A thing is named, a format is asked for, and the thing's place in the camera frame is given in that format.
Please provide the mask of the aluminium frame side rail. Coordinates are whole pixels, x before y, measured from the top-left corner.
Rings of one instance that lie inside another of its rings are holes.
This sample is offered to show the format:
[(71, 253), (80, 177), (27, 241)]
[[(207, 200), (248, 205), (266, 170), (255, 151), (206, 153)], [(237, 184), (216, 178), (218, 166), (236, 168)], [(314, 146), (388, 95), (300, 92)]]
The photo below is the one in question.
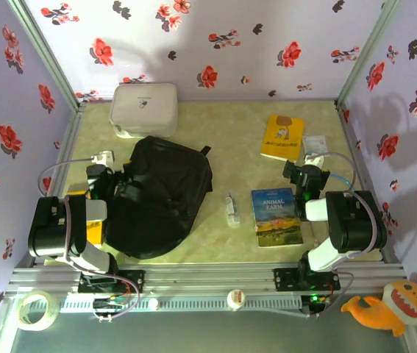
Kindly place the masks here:
[(354, 130), (352, 124), (352, 111), (344, 103), (340, 103), (338, 100), (335, 100), (334, 103), (335, 109), (338, 111), (338, 115), (342, 121), (344, 134), (349, 145), (352, 160), (354, 161), (357, 167), (357, 178), (358, 182), (360, 183), (360, 187), (363, 190), (368, 190), (371, 192), (371, 195), (373, 196), (374, 202), (379, 211), (380, 222), (385, 226), (387, 232), (387, 243), (380, 252), (382, 253), (382, 257), (385, 262), (395, 263), (397, 259), (396, 256), (393, 254), (393, 249), (391, 248), (393, 240), (393, 227), (387, 224), (388, 220), (385, 215), (385, 211), (382, 209), (382, 202), (380, 202), (377, 198), (374, 189), (374, 184), (371, 180), (370, 173), (368, 172), (368, 155), (366, 151), (366, 140), (365, 138), (360, 137)]
[(72, 159), (85, 108), (86, 103), (83, 103), (78, 110), (71, 115), (64, 137), (60, 143), (57, 159), (51, 165), (46, 166), (48, 169), (47, 172), (41, 171), (39, 173), (39, 176), (42, 177), (51, 176), (51, 183), (48, 190), (50, 196), (57, 196), (58, 198), (62, 197), (68, 170), (70, 168), (69, 164), (63, 164), (63, 162)]

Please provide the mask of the orange plush toy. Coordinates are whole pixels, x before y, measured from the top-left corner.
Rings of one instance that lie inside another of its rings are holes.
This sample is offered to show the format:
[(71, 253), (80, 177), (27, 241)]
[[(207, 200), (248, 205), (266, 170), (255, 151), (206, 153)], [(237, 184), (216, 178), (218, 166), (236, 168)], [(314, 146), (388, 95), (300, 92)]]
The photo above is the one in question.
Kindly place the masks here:
[(355, 296), (341, 306), (365, 327), (390, 330), (395, 337), (408, 326), (417, 326), (417, 284), (400, 280), (384, 287), (382, 298)]

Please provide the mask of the clear tape roll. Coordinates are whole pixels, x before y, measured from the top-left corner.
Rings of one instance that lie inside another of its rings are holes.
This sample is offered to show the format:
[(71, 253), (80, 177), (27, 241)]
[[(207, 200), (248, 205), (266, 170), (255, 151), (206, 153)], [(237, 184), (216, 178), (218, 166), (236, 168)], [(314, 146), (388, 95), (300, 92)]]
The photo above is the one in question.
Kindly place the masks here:
[[(31, 304), (42, 302), (45, 309), (42, 317), (36, 322), (29, 318)], [(60, 302), (56, 296), (38, 290), (25, 295), (17, 309), (18, 328), (25, 331), (39, 332), (48, 329), (57, 319), (60, 312)]]

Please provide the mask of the aluminium frame post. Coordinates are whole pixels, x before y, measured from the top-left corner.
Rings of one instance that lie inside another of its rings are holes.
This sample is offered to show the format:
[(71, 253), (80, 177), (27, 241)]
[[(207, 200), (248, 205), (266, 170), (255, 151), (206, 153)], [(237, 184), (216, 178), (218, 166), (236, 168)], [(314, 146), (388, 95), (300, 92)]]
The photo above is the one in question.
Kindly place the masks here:
[(350, 74), (348, 75), (338, 98), (335, 100), (335, 107), (339, 113), (342, 113), (345, 109), (345, 102), (347, 96), (352, 91), (353, 87), (358, 80), (358, 77), (362, 70), (365, 68), (368, 59), (374, 53), (375, 47), (378, 45), (380, 38), (385, 33), (387, 25), (392, 21), (393, 14), (396, 12), (402, 0), (385, 0), (380, 11), (380, 15), (371, 30), (361, 52), (354, 64)]
[(26, 5), (26, 2), (24, 0), (6, 1), (24, 28), (24, 31), (27, 33), (31, 43), (35, 47), (44, 65), (51, 74), (51, 77), (60, 89), (61, 94), (63, 94), (65, 100), (68, 102), (68, 105), (72, 110), (77, 112), (80, 108), (80, 103), (74, 95), (69, 81), (61, 69), (57, 58), (54, 56), (31, 11)]

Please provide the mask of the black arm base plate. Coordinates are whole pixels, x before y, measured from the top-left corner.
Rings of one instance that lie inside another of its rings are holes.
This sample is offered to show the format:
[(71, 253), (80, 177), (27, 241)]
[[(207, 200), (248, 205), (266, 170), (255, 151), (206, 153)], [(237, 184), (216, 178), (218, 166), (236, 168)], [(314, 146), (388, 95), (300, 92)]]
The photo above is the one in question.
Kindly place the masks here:
[(277, 292), (286, 291), (336, 291), (341, 289), (338, 276), (332, 272), (301, 274), (298, 268), (275, 268), (274, 285)]
[[(139, 291), (143, 290), (145, 282), (144, 270), (119, 270), (117, 276), (131, 280)], [(82, 274), (79, 278), (77, 291), (79, 293), (117, 293), (122, 294), (127, 290), (127, 284), (119, 279), (103, 276)]]

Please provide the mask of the black backpack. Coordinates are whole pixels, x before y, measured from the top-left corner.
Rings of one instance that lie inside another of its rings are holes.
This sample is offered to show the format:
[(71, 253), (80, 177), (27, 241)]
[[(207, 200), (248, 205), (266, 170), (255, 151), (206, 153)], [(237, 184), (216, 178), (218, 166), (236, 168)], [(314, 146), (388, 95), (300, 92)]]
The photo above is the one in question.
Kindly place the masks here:
[(197, 151), (161, 138), (139, 140), (108, 201), (104, 239), (129, 257), (147, 260), (175, 249), (189, 236), (212, 191), (211, 150)]

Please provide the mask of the small controller board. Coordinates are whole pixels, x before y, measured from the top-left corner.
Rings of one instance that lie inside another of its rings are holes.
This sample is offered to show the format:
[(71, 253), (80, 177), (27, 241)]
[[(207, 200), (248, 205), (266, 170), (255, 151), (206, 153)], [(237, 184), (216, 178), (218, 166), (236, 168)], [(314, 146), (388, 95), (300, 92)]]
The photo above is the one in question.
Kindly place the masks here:
[(128, 305), (128, 299), (112, 296), (105, 299), (94, 299), (92, 309), (94, 316), (99, 320), (99, 322), (111, 322), (119, 313), (125, 311)]
[(308, 317), (318, 318), (331, 304), (329, 296), (311, 294), (302, 296), (300, 311)]

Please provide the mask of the clear pencil case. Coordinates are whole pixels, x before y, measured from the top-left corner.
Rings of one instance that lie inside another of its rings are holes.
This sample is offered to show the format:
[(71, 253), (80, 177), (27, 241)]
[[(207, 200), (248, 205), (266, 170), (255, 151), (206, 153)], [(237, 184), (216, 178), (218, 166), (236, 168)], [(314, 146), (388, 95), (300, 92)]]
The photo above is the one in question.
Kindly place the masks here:
[(236, 228), (240, 226), (240, 214), (238, 211), (238, 203), (232, 191), (228, 190), (224, 197), (226, 206), (226, 219), (230, 227)]

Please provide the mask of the white plastic storage box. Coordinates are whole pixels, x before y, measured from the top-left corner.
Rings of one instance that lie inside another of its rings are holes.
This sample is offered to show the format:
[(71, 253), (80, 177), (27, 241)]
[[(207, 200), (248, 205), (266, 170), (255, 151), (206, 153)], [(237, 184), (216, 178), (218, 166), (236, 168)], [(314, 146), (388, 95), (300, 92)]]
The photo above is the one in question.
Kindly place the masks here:
[(172, 136), (178, 127), (176, 86), (171, 83), (118, 86), (113, 95), (109, 121), (120, 138)]

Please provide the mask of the white and blue packet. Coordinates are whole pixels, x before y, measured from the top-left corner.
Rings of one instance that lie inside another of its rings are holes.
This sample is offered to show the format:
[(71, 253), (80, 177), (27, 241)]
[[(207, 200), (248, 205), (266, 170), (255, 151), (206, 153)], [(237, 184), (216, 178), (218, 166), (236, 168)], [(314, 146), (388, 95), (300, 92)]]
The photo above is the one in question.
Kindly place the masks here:
[(305, 154), (323, 154), (329, 150), (327, 148), (326, 137), (324, 135), (309, 135), (302, 138), (302, 145)]

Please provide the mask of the blue Animal Farm book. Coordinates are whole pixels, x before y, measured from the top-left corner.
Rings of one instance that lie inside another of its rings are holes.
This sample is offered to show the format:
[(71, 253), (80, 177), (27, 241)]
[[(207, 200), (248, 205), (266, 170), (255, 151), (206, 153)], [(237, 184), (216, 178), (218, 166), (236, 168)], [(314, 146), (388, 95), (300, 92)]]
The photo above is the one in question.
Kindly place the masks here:
[(260, 248), (303, 244), (301, 221), (296, 217), (291, 188), (251, 192), (254, 229)]

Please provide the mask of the stethoscope with blue tube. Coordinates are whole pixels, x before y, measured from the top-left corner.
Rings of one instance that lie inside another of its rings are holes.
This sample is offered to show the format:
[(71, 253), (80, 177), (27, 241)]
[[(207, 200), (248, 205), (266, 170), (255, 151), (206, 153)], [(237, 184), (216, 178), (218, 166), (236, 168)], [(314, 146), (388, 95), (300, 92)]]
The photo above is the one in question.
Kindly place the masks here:
[[(325, 189), (321, 192), (321, 196), (324, 197), (327, 191), (347, 190), (351, 185), (351, 181), (351, 178), (331, 173), (325, 185)], [(327, 221), (310, 222), (310, 228), (313, 235), (314, 248), (318, 247), (329, 237)]]

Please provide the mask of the white bottle with red label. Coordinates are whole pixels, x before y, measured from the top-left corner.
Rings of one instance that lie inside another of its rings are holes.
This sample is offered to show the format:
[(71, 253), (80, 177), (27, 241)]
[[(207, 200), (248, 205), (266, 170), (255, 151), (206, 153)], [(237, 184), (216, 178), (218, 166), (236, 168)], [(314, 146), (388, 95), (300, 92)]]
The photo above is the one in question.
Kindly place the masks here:
[(227, 295), (227, 307), (231, 311), (238, 311), (245, 305), (246, 295), (241, 289), (231, 290)]

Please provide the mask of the aluminium frame cross rail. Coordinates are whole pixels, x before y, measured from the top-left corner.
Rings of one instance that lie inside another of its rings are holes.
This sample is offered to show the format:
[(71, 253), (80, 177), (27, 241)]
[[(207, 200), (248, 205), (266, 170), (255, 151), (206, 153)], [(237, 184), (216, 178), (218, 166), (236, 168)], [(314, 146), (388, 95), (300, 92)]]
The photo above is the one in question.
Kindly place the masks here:
[[(294, 263), (130, 264), (126, 270), (144, 271), (144, 296), (222, 296), (240, 289), (248, 296), (278, 296), (277, 285), (290, 275)], [(350, 294), (379, 293), (389, 282), (406, 279), (396, 263), (345, 262), (335, 280)], [(80, 274), (66, 265), (17, 268), (4, 289), (7, 298), (34, 290), (76, 293)]]

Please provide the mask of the yellow book with drawing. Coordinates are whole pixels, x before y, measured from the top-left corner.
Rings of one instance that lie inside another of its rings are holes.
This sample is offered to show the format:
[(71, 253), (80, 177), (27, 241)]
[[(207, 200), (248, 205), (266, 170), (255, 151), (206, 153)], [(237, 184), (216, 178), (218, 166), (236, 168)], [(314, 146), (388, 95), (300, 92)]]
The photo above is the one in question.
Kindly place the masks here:
[(276, 160), (296, 162), (300, 156), (304, 121), (284, 115), (270, 115), (260, 154)]

